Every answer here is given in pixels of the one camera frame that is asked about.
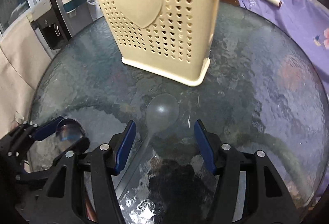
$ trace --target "pink flower print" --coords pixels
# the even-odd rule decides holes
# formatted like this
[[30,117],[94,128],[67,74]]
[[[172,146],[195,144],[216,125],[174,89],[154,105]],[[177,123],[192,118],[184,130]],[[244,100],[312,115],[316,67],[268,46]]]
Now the pink flower print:
[[324,36],[326,37],[326,40],[323,42],[324,46],[327,50],[329,50],[329,27],[324,31]]

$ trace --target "utensil holder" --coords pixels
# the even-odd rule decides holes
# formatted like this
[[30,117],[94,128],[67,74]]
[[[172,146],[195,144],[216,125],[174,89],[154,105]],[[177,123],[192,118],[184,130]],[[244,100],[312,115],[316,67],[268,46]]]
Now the utensil holder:
[[219,0],[98,0],[122,62],[188,86],[210,64]]

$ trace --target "silver bolt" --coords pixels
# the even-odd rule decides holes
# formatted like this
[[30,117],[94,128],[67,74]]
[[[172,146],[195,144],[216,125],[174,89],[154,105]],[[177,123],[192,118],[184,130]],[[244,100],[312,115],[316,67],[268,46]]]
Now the silver bolt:
[[72,157],[73,155],[74,155],[73,151],[68,151],[68,152],[65,153],[65,156],[66,156],[67,158],[70,158],[70,157]]
[[257,155],[259,156],[259,157],[264,157],[265,156],[265,153],[263,152],[263,151],[257,151]]
[[229,149],[231,149],[231,145],[224,143],[222,144],[222,149],[228,151]]
[[102,144],[101,146],[99,146],[99,148],[102,150],[102,151],[106,151],[109,149],[109,145],[107,143],[104,143]]

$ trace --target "textured glass tabletop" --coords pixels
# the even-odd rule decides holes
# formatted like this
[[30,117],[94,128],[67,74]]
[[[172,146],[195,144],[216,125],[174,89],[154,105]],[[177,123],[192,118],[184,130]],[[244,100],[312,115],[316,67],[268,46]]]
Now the textured glass tabletop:
[[[210,59],[198,87],[124,65],[105,19],[99,19],[50,64],[31,120],[73,117],[86,129],[91,150],[122,132],[130,119],[136,122],[128,163],[114,178],[127,223],[205,218],[218,178],[200,156],[193,135],[197,119],[240,151],[264,150],[303,215],[328,153],[327,97],[312,64],[273,24],[224,3]],[[36,143],[32,168],[48,168],[59,145],[54,135]],[[243,208],[243,184],[241,173],[235,220]]]

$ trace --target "heart emblem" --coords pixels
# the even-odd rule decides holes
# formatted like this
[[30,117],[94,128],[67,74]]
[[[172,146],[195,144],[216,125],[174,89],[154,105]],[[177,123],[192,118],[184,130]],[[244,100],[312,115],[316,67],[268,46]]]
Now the heart emblem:
[[160,12],[163,0],[114,0],[116,7],[134,24],[145,28]]

